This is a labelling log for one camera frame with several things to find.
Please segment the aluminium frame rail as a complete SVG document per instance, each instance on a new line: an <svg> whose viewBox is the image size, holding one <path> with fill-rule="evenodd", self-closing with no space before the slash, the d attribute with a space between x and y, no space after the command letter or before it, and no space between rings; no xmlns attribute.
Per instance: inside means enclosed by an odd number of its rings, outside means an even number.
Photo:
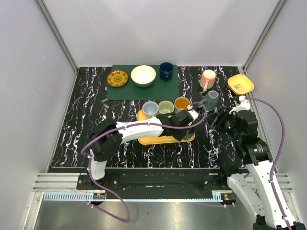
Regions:
<svg viewBox="0 0 307 230"><path fill-rule="evenodd" d="M68 192L75 191L78 173L39 173L36 177L33 191Z"/></svg>

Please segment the navy blue mug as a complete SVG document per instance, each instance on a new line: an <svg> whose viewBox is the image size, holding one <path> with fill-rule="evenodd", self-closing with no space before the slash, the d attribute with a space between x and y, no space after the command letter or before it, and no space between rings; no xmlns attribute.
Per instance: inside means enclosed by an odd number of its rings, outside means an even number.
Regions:
<svg viewBox="0 0 307 230"><path fill-rule="evenodd" d="M159 67L160 79L163 81L169 81L173 76L174 66L170 62L163 62Z"/></svg>

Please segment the dark green placemat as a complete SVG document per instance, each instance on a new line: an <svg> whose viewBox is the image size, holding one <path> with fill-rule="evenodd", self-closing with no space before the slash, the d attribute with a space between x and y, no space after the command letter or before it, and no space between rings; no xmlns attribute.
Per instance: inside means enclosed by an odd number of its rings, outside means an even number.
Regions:
<svg viewBox="0 0 307 230"><path fill-rule="evenodd" d="M177 65L174 65L171 80L163 81L159 77L159 65L151 65L156 71L154 83L146 88L135 85L131 79L122 87L108 87L107 99L114 100L174 100L179 97Z"/></svg>

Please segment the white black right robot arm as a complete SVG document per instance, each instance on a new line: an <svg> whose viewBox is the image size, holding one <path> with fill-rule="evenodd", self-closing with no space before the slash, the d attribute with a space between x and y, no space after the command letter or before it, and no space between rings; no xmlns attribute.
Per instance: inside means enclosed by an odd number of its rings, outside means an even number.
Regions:
<svg viewBox="0 0 307 230"><path fill-rule="evenodd" d="M231 189L253 218L255 230L304 230L303 223L291 213L273 170L273 158L269 147L258 136L258 120L251 110L222 107L210 125L219 133L229 135L235 152L242 159L252 176L257 192L247 184L244 175L228 157L219 156L221 170L218 185Z"/></svg>

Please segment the orange and blue mug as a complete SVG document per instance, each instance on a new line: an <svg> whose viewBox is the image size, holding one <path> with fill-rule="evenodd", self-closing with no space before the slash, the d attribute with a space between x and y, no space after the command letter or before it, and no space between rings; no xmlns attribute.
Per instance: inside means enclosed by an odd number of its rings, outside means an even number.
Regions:
<svg viewBox="0 0 307 230"><path fill-rule="evenodd" d="M174 113L178 114L182 110L187 110L190 100L185 97L178 97L174 102Z"/></svg>

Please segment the yellow square dish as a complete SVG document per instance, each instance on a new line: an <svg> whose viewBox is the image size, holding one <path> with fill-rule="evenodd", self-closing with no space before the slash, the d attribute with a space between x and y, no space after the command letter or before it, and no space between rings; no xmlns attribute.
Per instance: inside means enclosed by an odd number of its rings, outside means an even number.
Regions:
<svg viewBox="0 0 307 230"><path fill-rule="evenodd" d="M254 83L245 75L237 74L227 80L229 88L236 95L245 95L254 90Z"/></svg>

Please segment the pink mug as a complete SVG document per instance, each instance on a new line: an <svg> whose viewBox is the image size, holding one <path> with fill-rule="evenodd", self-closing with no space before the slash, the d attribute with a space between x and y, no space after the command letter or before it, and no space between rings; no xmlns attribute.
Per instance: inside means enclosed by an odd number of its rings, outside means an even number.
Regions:
<svg viewBox="0 0 307 230"><path fill-rule="evenodd" d="M213 70L211 69L205 70L202 73L200 79L200 86L202 87L202 90L205 92L208 89L211 89L215 83L215 79L216 79L216 73Z"/></svg>

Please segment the yellow serving tray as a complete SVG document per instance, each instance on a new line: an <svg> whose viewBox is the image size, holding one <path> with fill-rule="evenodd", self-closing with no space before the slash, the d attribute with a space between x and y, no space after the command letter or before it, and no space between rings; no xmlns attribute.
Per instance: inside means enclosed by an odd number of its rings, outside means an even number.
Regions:
<svg viewBox="0 0 307 230"><path fill-rule="evenodd" d="M144 137L138 139L138 142L142 145L154 145L154 144L170 144L170 143L182 143L182 142L191 142L195 139L195 133L189 139L183 139L177 141L172 136L161 136L161 137Z"/></svg>

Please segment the grey mug white inside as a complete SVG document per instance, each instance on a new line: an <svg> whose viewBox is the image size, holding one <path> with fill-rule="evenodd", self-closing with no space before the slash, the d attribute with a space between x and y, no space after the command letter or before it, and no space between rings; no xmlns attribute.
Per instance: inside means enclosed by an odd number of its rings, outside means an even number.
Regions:
<svg viewBox="0 0 307 230"><path fill-rule="evenodd" d="M214 90L208 91L200 102L205 105L208 112L213 111L218 105L219 93Z"/></svg>

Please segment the light blue mug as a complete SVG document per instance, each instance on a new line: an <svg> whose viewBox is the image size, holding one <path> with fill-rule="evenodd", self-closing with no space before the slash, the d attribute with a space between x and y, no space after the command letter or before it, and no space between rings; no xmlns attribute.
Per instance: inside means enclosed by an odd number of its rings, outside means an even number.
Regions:
<svg viewBox="0 0 307 230"><path fill-rule="evenodd" d="M142 106L142 111L146 119L150 119L158 113L158 104L153 101L148 101Z"/></svg>

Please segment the dark teal mug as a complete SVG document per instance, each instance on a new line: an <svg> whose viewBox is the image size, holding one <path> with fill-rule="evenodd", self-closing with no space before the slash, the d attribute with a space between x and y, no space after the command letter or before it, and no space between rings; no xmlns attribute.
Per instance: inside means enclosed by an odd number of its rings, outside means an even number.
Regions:
<svg viewBox="0 0 307 230"><path fill-rule="evenodd" d="M185 136L182 138L182 141L189 140L194 136L195 128L187 129Z"/></svg>

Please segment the light green mug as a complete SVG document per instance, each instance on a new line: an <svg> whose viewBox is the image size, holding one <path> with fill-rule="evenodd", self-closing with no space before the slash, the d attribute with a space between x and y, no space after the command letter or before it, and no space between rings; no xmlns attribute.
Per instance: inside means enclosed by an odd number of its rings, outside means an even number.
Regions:
<svg viewBox="0 0 307 230"><path fill-rule="evenodd" d="M174 104L171 101L162 101L158 105L160 114L169 114L174 112Z"/></svg>

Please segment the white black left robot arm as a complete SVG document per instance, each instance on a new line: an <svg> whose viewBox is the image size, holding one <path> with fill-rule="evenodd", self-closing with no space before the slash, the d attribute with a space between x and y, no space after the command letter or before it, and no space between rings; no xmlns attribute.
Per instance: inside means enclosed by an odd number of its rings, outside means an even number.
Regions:
<svg viewBox="0 0 307 230"><path fill-rule="evenodd" d="M178 114L159 114L146 120L135 122L116 122L106 119L89 137L91 175L87 184L94 190L103 186L106 163L118 151L120 145L141 138L172 138L183 141L192 134L193 123L199 118L194 109L183 110Z"/></svg>

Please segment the yellow patterned plate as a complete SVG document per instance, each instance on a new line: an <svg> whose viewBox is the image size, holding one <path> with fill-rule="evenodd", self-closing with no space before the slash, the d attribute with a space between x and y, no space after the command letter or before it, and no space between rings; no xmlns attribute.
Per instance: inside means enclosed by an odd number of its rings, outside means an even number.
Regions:
<svg viewBox="0 0 307 230"><path fill-rule="evenodd" d="M124 70L113 70L111 71L107 77L106 82L110 87L119 88L128 83L129 75Z"/></svg>

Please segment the white bowl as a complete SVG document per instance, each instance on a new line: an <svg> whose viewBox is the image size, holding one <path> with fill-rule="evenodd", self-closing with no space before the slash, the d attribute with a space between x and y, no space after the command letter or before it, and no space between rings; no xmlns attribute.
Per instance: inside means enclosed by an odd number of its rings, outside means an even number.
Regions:
<svg viewBox="0 0 307 230"><path fill-rule="evenodd" d="M155 81L156 71L151 66L140 65L131 71L130 76L136 86L146 88Z"/></svg>

